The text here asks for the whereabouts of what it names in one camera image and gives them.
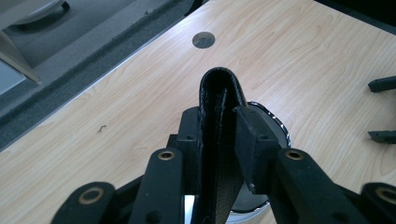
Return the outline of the black leather wallet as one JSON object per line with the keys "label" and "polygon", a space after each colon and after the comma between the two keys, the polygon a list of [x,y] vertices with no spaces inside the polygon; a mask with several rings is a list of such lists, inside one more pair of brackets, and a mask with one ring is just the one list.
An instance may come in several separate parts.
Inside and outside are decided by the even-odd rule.
{"label": "black leather wallet", "polygon": [[191,224],[224,224],[243,178],[235,155],[236,113],[247,103],[235,74],[224,67],[205,73],[199,89],[198,194]]}

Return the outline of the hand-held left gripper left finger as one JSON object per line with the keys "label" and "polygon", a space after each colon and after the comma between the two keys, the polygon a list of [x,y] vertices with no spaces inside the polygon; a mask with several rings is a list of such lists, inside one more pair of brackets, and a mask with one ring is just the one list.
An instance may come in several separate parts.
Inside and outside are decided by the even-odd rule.
{"label": "hand-held left gripper left finger", "polygon": [[182,152],[185,193],[197,194],[199,191],[197,106],[186,109],[182,113],[178,133],[169,136],[168,146]]}

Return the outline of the white bowl with chrome rim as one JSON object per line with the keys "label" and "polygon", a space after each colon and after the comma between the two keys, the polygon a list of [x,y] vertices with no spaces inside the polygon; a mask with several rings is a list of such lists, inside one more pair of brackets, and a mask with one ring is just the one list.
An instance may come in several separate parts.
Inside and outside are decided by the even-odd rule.
{"label": "white bowl with chrome rim", "polygon": [[[248,108],[254,111],[260,121],[265,122],[273,131],[282,147],[290,146],[290,135],[285,125],[267,108],[256,102],[248,102]],[[193,204],[196,197],[188,194],[185,197],[185,224],[191,224],[193,215]],[[239,190],[233,208],[229,212],[226,224],[243,224],[255,220],[269,208],[269,199],[266,195],[254,195],[248,190],[248,186],[243,184]]]}

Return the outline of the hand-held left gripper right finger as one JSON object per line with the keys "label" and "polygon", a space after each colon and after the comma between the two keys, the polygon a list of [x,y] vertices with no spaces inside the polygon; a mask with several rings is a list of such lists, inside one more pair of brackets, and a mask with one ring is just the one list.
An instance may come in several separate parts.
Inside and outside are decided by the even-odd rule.
{"label": "hand-held left gripper right finger", "polygon": [[247,188],[253,194],[267,194],[269,163],[279,149],[269,117],[258,109],[236,109],[235,154]]}

